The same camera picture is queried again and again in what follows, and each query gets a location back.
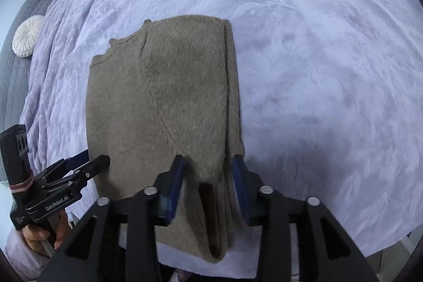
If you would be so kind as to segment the person's left hand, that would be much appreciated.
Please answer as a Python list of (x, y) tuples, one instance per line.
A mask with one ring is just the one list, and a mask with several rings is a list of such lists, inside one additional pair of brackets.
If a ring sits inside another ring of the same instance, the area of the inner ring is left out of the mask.
[[(55, 230), (57, 239), (52, 246), (55, 250), (61, 246), (72, 230), (65, 210), (58, 212), (57, 219), (58, 222)], [(30, 247), (33, 251), (46, 257), (51, 256), (43, 246), (44, 243), (48, 243), (47, 239), (50, 236), (48, 230), (36, 227), (35, 225), (27, 225), (22, 230), (22, 235), (28, 247)]]

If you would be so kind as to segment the pink sleeve forearm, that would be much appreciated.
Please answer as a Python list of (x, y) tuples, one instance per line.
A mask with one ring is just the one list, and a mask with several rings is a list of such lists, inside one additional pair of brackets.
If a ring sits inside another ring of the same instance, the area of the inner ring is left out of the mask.
[(49, 262), (48, 257), (28, 247), (23, 235), (15, 229), (9, 232), (4, 255), (22, 281), (36, 281)]

